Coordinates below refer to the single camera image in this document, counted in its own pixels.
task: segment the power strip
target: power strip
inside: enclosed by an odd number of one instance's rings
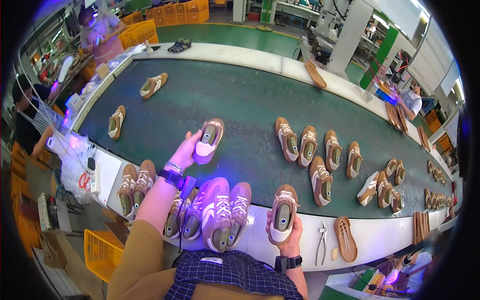
[[[95,162],[95,174],[90,178],[90,192],[93,195],[100,194],[100,164]]]

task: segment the green conveyor belt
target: green conveyor belt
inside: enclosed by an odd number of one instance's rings
[[[149,100],[140,97],[146,77],[168,73],[168,81]],[[108,119],[119,105],[126,107],[121,136],[113,141],[107,134]],[[289,164],[275,135],[277,117],[286,118],[300,135],[305,126],[317,131],[317,155],[325,158],[324,135],[336,131],[343,147],[340,167],[333,173],[332,201],[318,207],[313,201],[308,169]],[[188,60],[135,60],[107,88],[86,116],[79,132],[109,151],[140,165],[151,159],[159,170],[175,152],[187,131],[195,131],[205,120],[221,118],[225,135],[212,161],[194,165],[186,174],[199,184],[222,176],[230,187],[247,181],[252,186],[252,203],[271,207],[274,193],[284,183],[298,194],[301,213],[352,218],[411,216],[424,210],[424,188],[449,193],[427,173],[433,158],[412,139],[404,136],[370,111],[356,104],[277,74],[249,68]],[[360,174],[346,175],[347,151],[357,141],[364,158]],[[402,159],[407,175],[397,187],[405,209],[392,215],[390,207],[379,209],[377,197],[366,207],[356,198],[365,180],[384,169],[391,158]]]

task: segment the yellow sleeve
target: yellow sleeve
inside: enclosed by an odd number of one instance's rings
[[[160,232],[145,220],[134,221],[120,263],[108,282],[107,299],[119,299],[148,274],[162,271],[162,252]]]

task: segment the pink shirt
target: pink shirt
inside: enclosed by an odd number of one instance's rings
[[[123,47],[118,36],[111,38],[106,43],[96,45],[97,36],[113,33],[119,23],[120,19],[111,12],[99,12],[95,24],[82,28],[80,32],[82,47],[86,48],[93,44],[93,55],[97,66],[103,62],[107,63],[114,56],[123,53]]]

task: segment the silver bracelet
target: silver bracelet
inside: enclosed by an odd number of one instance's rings
[[[171,161],[168,161],[164,166],[174,168],[178,173],[180,173],[180,175],[183,175],[183,173],[185,172],[185,170],[182,169],[182,167],[180,167],[179,165]]]

